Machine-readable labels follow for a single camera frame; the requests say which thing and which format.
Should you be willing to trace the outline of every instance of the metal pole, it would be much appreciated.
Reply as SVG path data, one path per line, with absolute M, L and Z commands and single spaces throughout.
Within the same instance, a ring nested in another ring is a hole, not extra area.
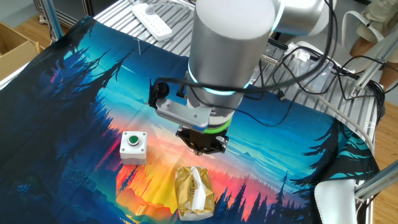
M 398 181 L 398 161 L 355 188 L 355 199 L 364 202 Z
M 60 21 L 58 20 L 57 12 L 55 11 L 52 0 L 39 0 L 43 7 L 44 16 L 49 22 L 51 43 L 63 37 Z
M 398 47 L 398 31 L 396 31 L 391 39 L 387 42 L 387 44 L 381 49 L 381 51 L 376 56 L 376 60 L 381 62 L 386 62 L 390 55 L 397 49 Z M 372 62 L 370 66 L 365 69 L 361 78 L 359 78 L 356 83 L 351 96 L 358 96 L 362 89 L 368 84 L 370 79 L 374 76 L 374 74 L 379 70 L 381 64 L 377 62 Z

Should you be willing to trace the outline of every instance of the white power strip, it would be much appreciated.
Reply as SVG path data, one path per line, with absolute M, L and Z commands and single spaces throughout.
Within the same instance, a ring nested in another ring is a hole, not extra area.
M 146 3 L 133 5 L 132 13 L 140 20 L 157 41 L 163 41 L 170 38 L 173 34 L 170 27 L 157 14 L 148 15 L 145 12 L 147 8 L 148 4 Z

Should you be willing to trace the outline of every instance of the black cable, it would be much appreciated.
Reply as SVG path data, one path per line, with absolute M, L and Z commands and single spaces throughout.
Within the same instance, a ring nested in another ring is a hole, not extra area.
M 296 49 L 291 51 L 289 54 L 287 54 L 282 59 L 282 61 L 286 60 L 296 50 L 300 50 L 300 49 L 307 49 L 307 47 L 303 47 L 303 46 L 297 47 Z M 280 68 L 280 65 L 281 64 L 278 64 L 278 66 L 276 66 L 274 68 L 273 73 Z M 308 78 L 308 76 L 306 78 L 303 78 L 303 77 L 304 77 L 304 75 L 301 76 L 301 77 L 298 77 L 297 80 L 288 80 L 288 81 L 285 81 L 283 83 L 278 83 L 277 85 L 274 85 L 274 86 L 264 86 L 262 88 L 251 89 L 251 90 L 248 90 L 246 88 L 240 88 L 240 87 L 211 85 L 211 84 L 206 84 L 206 83 L 194 83 L 194 82 L 182 80 L 182 79 L 179 79 L 179 78 L 170 78 L 170 77 L 159 77 L 159 78 L 157 78 L 156 81 L 155 81 L 155 86 L 157 86 L 157 84 L 159 84 L 160 82 L 166 82 L 166 83 L 167 82 L 171 82 L 171 83 L 176 83 L 176 84 L 186 85 L 186 86 L 192 86 L 192 87 L 210 88 L 210 89 L 218 90 L 218 91 L 235 91 L 237 93 L 253 94 L 253 93 L 262 93 L 262 92 L 267 91 L 267 90 L 278 89 L 279 87 L 285 86 L 285 84 L 292 85 L 292 84 L 294 84 L 296 82 L 299 82 L 299 81 L 301 81 L 303 79 Z
M 284 67 L 286 68 L 286 70 L 287 70 L 294 78 L 296 77 L 296 76 L 293 74 L 293 72 L 291 71 L 291 69 L 290 69 L 285 63 L 284 63 Z M 311 91 L 307 91 L 307 90 L 301 85 L 301 83 L 298 82 L 297 84 L 298 84 L 298 86 L 303 90 L 303 92 L 305 92 L 305 93 L 308 93 L 308 94 L 311 94 L 311 95 L 322 95 L 322 94 L 325 94 L 325 93 L 327 93 L 327 92 L 329 91 L 329 89 L 330 89 L 330 87 L 332 86 L 333 82 L 335 81 L 336 77 L 337 77 L 337 75 L 334 76 L 334 77 L 332 78 L 332 80 L 330 81 L 330 84 L 328 85 L 328 87 L 326 88 L 325 91 L 319 92 L 319 93 L 313 93 L 313 92 L 311 92 Z
M 375 60 L 375 59 L 373 59 L 373 58 L 369 58 L 369 57 L 365 57 L 365 58 L 368 58 L 368 59 L 370 59 L 370 60 L 376 61 L 377 63 L 381 63 L 381 62 L 379 62 L 379 61 L 377 61 L 377 60 Z M 345 96 L 345 90 L 344 90 L 344 88 L 343 88 L 343 85 L 342 85 L 342 83 L 341 83 L 341 78 L 340 78 L 340 76 L 343 76 L 343 75 L 340 74 L 340 71 L 346 72 L 346 71 L 344 70 L 344 67 L 345 67 L 348 63 L 350 63 L 350 61 L 352 61 L 352 60 L 353 60 L 353 59 L 348 60 L 341 68 L 340 68 L 340 67 L 337 67 L 336 63 L 333 62 L 334 66 L 336 67 L 336 72 L 337 72 L 336 75 L 338 76 L 338 81 L 339 81 L 339 84 L 340 84 L 340 89 L 341 89 L 341 94 L 342 94 L 342 96 L 343 96 L 343 99 L 346 100 L 346 101 L 348 101 L 348 100 L 354 100 L 354 99 L 357 99 L 357 98 L 375 97 L 376 103 L 377 103 L 377 120 L 376 120 L 376 123 L 378 123 L 378 122 L 380 121 L 380 119 L 381 119 L 382 107 L 383 107 L 384 101 L 385 101 L 385 99 L 386 99 L 386 98 L 385 98 L 385 92 L 384 92 L 384 90 L 381 88 L 380 84 L 378 84 L 377 82 L 372 81 L 372 80 L 370 80 L 370 81 L 366 84 L 366 86 L 367 86 L 368 89 L 373 93 L 373 95 L 363 95 L 363 96 L 356 96 L 356 97 L 351 97 L 351 98 L 347 98 L 347 97 Z M 346 72 L 346 73 L 347 73 L 347 74 L 344 75 L 344 76 L 348 76 L 348 77 L 353 78 L 353 79 L 355 79 L 355 80 L 359 79 L 359 76 L 357 75 L 358 73 L 355 73 L 355 74 L 351 74 L 351 73 L 348 73 L 348 72 Z
M 333 51 L 332 51 L 332 53 L 331 53 L 331 55 L 330 55 L 330 60 L 329 60 L 329 62 L 325 65 L 325 68 L 323 68 L 323 70 L 322 70 L 319 74 L 321 74 L 321 73 L 324 71 L 324 69 L 327 68 L 327 65 L 330 63 L 330 61 L 332 61 L 332 58 L 335 56 L 335 52 L 336 52 L 336 48 L 337 48 L 337 39 L 338 39 L 338 22 L 337 22 L 337 17 L 336 17 L 335 11 L 333 10 L 333 6 L 329 5 L 329 3 L 328 3 L 326 0 L 324 0 L 324 2 L 325 2 L 325 4 L 329 7 L 329 12 L 330 12 L 331 15 L 333 16 L 333 19 L 335 20 L 335 28 L 336 28 L 336 30 L 335 30 L 335 46 L 334 46 Z M 315 54 L 315 55 L 317 55 L 317 56 L 319 56 L 319 57 L 322 56 L 320 53 L 318 53 L 317 51 L 315 51 L 315 50 L 313 50 L 313 49 L 305 48 L 304 50 L 307 50 L 307 51 L 309 51 L 309 52 L 311 52 L 311 53 L 313 53 L 313 54 Z M 293 74 L 293 72 L 290 70 L 290 68 L 289 68 L 288 66 L 286 66 L 284 60 L 283 60 L 281 63 L 283 63 L 284 67 L 287 68 L 287 70 L 288 70 L 289 73 L 294 77 L 294 79 L 297 79 L 297 77 Z M 276 82 L 276 79 L 275 79 L 275 74 L 276 74 L 276 72 L 272 74 L 272 80 L 274 81 L 274 84 L 276 85 L 277 82 Z M 335 78 L 336 78 L 336 77 L 334 77 L 334 78 L 332 79 L 332 81 L 331 81 L 329 87 L 326 89 L 326 91 L 321 92 L 321 93 L 312 93 L 312 92 L 309 92 L 309 91 L 307 91 L 306 89 L 304 89 L 304 88 L 301 86 L 300 82 L 296 82 L 296 83 L 297 83 L 297 84 L 299 85 L 299 87 L 300 87 L 304 92 L 306 92 L 306 93 L 313 94 L 313 95 L 322 95 L 322 94 L 325 94 L 325 93 L 330 89 L 331 84 L 333 83 L 333 81 L 335 80 Z
M 259 77 L 261 79 L 261 87 L 264 87 L 264 76 L 262 74 L 262 62 L 261 62 L 261 59 L 259 60 L 259 68 L 260 68 L 260 76 Z M 247 95 L 244 95 L 244 97 L 247 98 L 247 99 L 250 99 L 250 100 L 262 100 L 262 98 L 264 97 L 264 92 L 261 93 L 260 98 L 255 98 L 255 97 L 247 96 Z
M 384 62 L 380 62 L 380 61 L 378 61 L 378 60 L 376 60 L 376 59 L 374 59 L 374 58 L 371 58 L 371 57 L 368 57 L 368 56 L 364 56 L 364 55 L 358 55 L 358 56 L 352 57 L 351 59 L 349 59 L 349 60 L 341 67 L 341 69 L 344 70 L 344 68 L 347 66 L 347 64 L 349 64 L 352 60 L 354 60 L 354 59 L 356 59 L 356 58 L 365 58 L 365 59 L 371 60 L 371 61 L 376 62 L 376 63 L 379 63 L 379 64 L 381 64 L 381 65 L 383 65 L 383 66 L 385 66 L 385 67 L 391 68 L 391 69 L 393 69 L 394 71 L 396 71 L 396 72 L 398 73 L 398 70 L 395 69 L 394 67 L 392 67 L 391 65 L 389 65 L 389 64 L 387 64 L 387 63 L 384 63 Z M 396 84 L 395 84 L 393 87 L 391 87 L 390 89 L 386 90 L 386 91 L 384 92 L 384 94 L 391 92 L 391 91 L 392 91 L 393 89 L 395 89 L 397 86 L 398 86 L 398 83 L 396 83 Z
M 242 114 L 245 114 L 245 115 L 249 116 L 249 117 L 252 118 L 253 120 L 257 121 L 259 124 L 261 124 L 261 125 L 263 125 L 263 126 L 265 126 L 265 127 L 268 127 L 268 128 L 278 127 L 279 125 L 281 125 L 281 124 L 286 120 L 287 116 L 288 116 L 289 113 L 290 113 L 290 110 L 291 110 L 292 107 L 293 107 L 294 101 L 296 100 L 297 96 L 298 96 L 299 93 L 301 92 L 301 90 L 298 91 L 298 92 L 296 93 L 296 95 L 293 97 L 293 100 L 292 100 L 292 102 L 290 103 L 289 108 L 287 109 L 287 112 L 286 112 L 285 116 L 282 118 L 281 121 L 279 121 L 277 124 L 265 124 L 265 123 L 261 122 L 260 120 L 258 120 L 257 118 L 255 118 L 253 115 L 249 114 L 249 113 L 246 112 L 246 111 L 239 110 L 239 109 L 237 109 L 237 108 L 227 107 L 227 106 L 218 106 L 218 105 L 212 105 L 212 104 L 210 104 L 210 103 L 205 103 L 205 102 L 203 102 L 201 99 L 199 99 L 199 97 L 197 96 L 197 94 L 195 93 L 195 91 L 193 91 L 193 88 L 192 88 L 191 86 L 190 86 L 189 88 L 191 88 L 191 91 L 192 91 L 193 95 L 195 96 L 196 99 L 198 99 L 198 101 L 199 101 L 201 104 L 203 104 L 203 105 L 205 105 L 205 106 L 212 107 L 212 108 L 221 108 L 221 109 L 227 109 L 227 110 L 233 110 L 233 111 L 240 112 L 240 113 L 242 113 Z

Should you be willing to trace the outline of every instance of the green light ring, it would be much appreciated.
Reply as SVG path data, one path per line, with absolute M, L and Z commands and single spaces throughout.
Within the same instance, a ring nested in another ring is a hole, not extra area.
M 219 128 L 214 128 L 214 129 L 206 129 L 206 130 L 204 130 L 204 132 L 203 133 L 205 133 L 205 134 L 217 134 L 217 133 L 220 133 L 220 132 L 222 132 L 222 131 L 224 131 L 226 128 L 228 128 L 229 127 L 229 125 L 231 124 L 231 121 L 232 121 L 232 118 L 231 119 L 229 119 L 224 125 L 222 125 L 221 127 L 219 127 Z

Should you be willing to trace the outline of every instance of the person's leg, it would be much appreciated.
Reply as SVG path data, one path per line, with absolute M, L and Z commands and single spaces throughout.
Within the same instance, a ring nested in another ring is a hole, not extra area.
M 368 50 L 370 50 L 374 46 L 374 43 L 370 43 L 365 40 L 363 37 L 359 37 L 358 40 L 353 45 L 351 52 L 349 53 L 351 56 L 359 56 L 364 55 Z
M 398 63 L 387 62 L 387 64 L 395 69 L 398 69 Z M 385 66 L 383 74 L 381 75 L 381 79 L 379 81 L 379 83 L 384 86 L 383 87 L 384 91 L 386 91 L 397 80 L 398 80 L 398 72 Z

